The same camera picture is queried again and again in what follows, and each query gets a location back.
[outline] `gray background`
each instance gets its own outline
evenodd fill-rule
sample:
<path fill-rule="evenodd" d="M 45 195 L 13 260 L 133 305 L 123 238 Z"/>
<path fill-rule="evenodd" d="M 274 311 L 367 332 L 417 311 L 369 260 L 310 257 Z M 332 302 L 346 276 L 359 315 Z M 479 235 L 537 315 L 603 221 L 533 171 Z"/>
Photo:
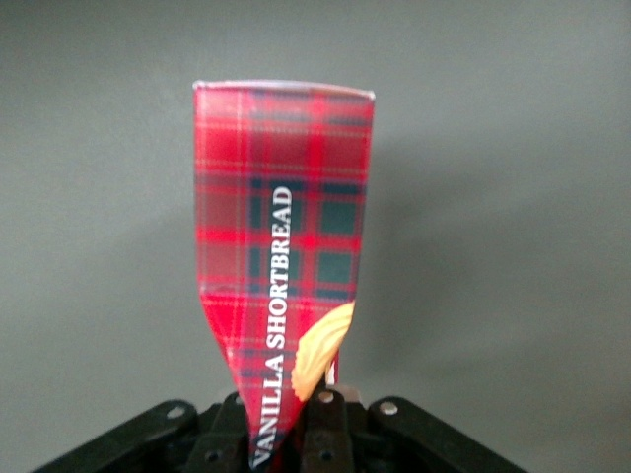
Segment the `gray background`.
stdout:
<path fill-rule="evenodd" d="M 631 460 L 631 5 L 0 5 L 0 471 L 232 390 L 195 287 L 191 84 L 378 98 L 342 378 L 533 472 Z"/>

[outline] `gray wall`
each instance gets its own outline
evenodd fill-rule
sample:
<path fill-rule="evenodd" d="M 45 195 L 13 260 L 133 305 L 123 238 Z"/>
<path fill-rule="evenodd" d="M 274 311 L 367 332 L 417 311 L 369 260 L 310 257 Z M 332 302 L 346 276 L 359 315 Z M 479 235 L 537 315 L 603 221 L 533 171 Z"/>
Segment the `gray wall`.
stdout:
<path fill-rule="evenodd" d="M 233 388 L 197 301 L 191 84 L 373 89 L 342 378 L 540 472 L 631 440 L 626 1 L 0 5 L 0 470 Z"/>

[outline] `shortbread cookie image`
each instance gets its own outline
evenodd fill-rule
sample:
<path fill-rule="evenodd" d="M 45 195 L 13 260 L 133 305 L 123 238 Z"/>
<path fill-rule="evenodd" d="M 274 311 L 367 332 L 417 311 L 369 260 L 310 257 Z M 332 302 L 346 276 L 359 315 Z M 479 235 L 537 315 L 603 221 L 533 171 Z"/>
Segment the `shortbread cookie image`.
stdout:
<path fill-rule="evenodd" d="M 310 398 L 348 331 L 355 303 L 340 305 L 307 330 L 298 342 L 292 387 L 301 401 Z"/>

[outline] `tartan pattern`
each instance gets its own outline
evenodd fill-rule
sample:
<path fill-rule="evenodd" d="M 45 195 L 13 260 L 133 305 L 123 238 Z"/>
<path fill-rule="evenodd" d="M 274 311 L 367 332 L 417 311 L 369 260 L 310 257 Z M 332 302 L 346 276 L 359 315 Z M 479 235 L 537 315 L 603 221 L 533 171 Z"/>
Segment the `tartan pattern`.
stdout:
<path fill-rule="evenodd" d="M 244 400 L 251 439 L 260 427 L 264 362 L 282 352 L 277 443 L 302 408 L 291 386 L 298 340 L 355 299 L 374 100 L 319 85 L 198 83 L 194 106 L 199 295 Z M 270 351 L 278 186 L 292 193 L 288 309 L 285 346 Z"/>

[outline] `red tartan box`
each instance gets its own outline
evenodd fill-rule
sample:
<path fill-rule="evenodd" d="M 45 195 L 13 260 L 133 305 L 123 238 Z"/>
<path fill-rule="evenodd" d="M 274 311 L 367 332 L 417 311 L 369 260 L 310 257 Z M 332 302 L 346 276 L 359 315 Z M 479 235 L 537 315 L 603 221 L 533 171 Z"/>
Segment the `red tartan box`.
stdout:
<path fill-rule="evenodd" d="M 348 327 L 323 318 L 355 299 L 373 110 L 372 93 L 336 86 L 194 85 L 198 289 L 247 410 L 252 467 L 300 414 L 297 371 Z M 317 327 L 336 345 L 313 341 Z"/>

